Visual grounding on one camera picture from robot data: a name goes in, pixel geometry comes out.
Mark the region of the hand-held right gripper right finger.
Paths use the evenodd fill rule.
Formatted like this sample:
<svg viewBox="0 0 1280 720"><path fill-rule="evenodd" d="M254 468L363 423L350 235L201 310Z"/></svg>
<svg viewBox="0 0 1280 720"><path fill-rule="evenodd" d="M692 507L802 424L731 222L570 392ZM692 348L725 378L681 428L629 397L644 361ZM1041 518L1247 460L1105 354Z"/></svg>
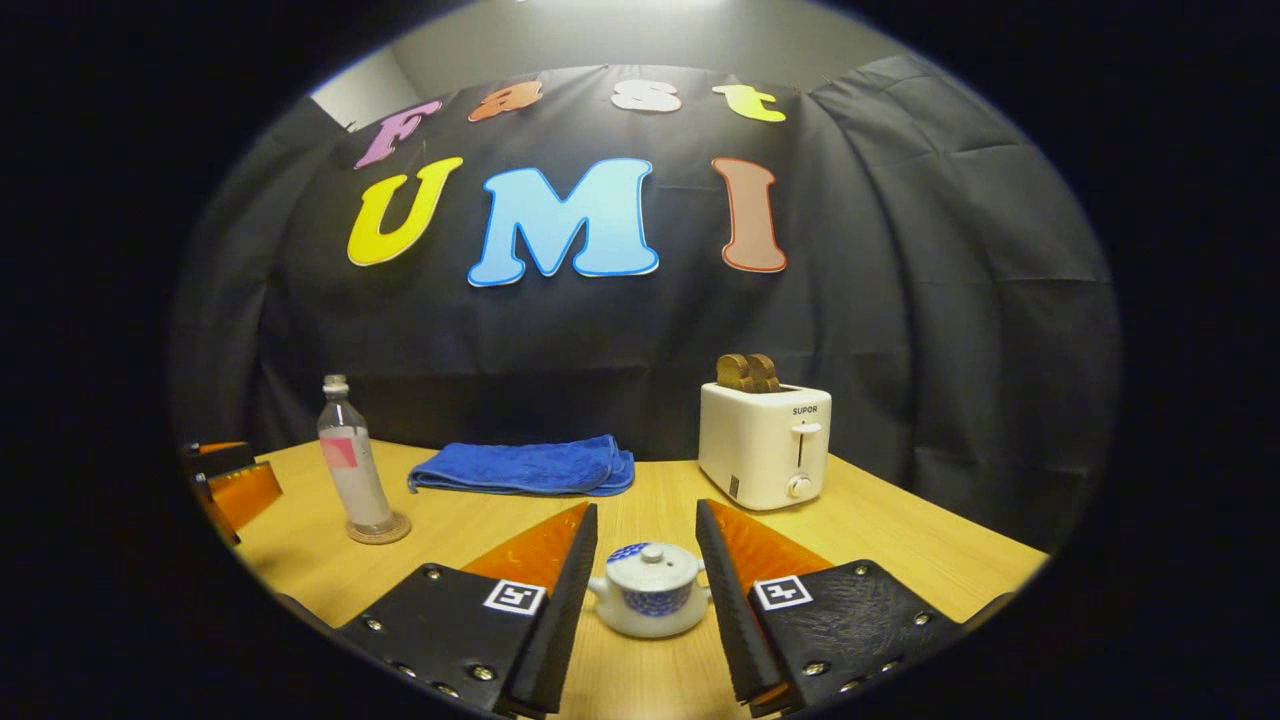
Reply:
<svg viewBox="0 0 1280 720"><path fill-rule="evenodd" d="M755 717L860 694L964 632L878 562L831 562L714 500L698 502L695 534L733 693Z"/></svg>

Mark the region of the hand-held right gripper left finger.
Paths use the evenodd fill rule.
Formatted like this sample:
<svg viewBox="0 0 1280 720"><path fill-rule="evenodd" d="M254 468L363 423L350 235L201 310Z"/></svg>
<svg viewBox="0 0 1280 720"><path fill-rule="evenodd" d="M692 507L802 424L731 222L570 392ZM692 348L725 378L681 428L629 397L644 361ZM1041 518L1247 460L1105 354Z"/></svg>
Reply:
<svg viewBox="0 0 1280 720"><path fill-rule="evenodd" d="M576 503L463 568L415 568L332 637L476 712L558 714L596 539L596 505Z"/></svg>

